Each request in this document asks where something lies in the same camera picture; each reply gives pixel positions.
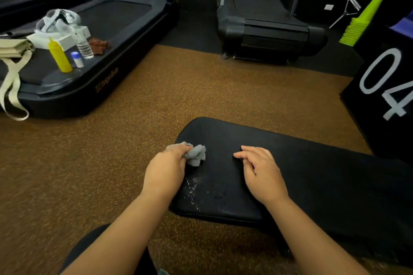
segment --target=gray cloth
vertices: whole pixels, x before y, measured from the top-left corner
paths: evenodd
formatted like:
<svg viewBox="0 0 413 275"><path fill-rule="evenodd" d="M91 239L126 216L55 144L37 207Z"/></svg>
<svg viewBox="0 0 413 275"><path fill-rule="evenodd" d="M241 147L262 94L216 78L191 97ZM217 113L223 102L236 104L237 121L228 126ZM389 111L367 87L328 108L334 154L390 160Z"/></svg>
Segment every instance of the gray cloth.
<svg viewBox="0 0 413 275"><path fill-rule="evenodd" d="M187 146L193 146L192 144L185 142L185 141L182 143ZM203 145L195 146L193 149L191 149L190 151L184 154L184 157L187 160L186 163L188 163L192 167L198 167L201 164L201 160L205 161L206 152L207 152L207 149L205 148L205 146Z"/></svg>

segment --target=left hand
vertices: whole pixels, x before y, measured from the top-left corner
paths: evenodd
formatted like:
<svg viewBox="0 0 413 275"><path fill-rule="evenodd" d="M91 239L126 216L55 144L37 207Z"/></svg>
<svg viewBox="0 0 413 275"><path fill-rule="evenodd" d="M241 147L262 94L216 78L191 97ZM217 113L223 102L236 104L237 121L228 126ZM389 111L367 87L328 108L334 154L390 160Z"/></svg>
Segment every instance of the left hand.
<svg viewBox="0 0 413 275"><path fill-rule="evenodd" d="M141 194L162 198L169 204L183 182L186 163L183 155L192 148L178 144L158 153L146 168Z"/></svg>

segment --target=stacked cones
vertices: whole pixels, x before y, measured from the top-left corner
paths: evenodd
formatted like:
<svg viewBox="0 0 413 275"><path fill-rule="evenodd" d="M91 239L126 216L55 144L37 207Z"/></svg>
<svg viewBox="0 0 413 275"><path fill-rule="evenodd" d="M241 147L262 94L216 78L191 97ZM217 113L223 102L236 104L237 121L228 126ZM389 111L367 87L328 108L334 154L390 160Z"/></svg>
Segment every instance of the stacked cones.
<svg viewBox="0 0 413 275"><path fill-rule="evenodd" d="M353 47L363 35L383 0L372 0L359 17L353 17L340 43Z"/></svg>

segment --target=yellow squeeze bottle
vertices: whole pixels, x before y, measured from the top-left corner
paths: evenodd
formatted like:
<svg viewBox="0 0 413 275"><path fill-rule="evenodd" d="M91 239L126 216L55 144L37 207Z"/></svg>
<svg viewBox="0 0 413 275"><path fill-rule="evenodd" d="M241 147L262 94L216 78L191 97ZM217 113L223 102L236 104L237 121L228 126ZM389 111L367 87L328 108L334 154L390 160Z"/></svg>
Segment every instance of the yellow squeeze bottle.
<svg viewBox="0 0 413 275"><path fill-rule="evenodd" d="M69 73L73 71L73 68L71 67L70 62L67 59L65 52L63 51L59 43L54 41L51 37L49 37L49 39L50 39L50 42L49 42L48 47L49 47L50 53L52 54L54 60L56 61L56 64L59 67L60 71L62 71L63 73Z"/></svg>

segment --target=rubber gym flooring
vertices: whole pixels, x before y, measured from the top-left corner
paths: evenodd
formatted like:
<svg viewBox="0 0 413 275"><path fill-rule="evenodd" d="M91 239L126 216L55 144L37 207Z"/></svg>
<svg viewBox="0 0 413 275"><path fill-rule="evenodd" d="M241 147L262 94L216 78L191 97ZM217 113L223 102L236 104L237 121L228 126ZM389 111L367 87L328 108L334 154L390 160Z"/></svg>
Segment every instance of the rubber gym flooring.
<svg viewBox="0 0 413 275"><path fill-rule="evenodd" d="M0 113L2 274L56 274L83 235L139 194L150 159L199 116L370 153L338 98L354 70L323 62L333 53L297 67L221 60L213 17L187 14L88 116L15 122ZM337 55L358 60L347 47ZM299 274L259 231L171 213L149 250L171 275ZM413 274L361 263L372 274Z"/></svg>

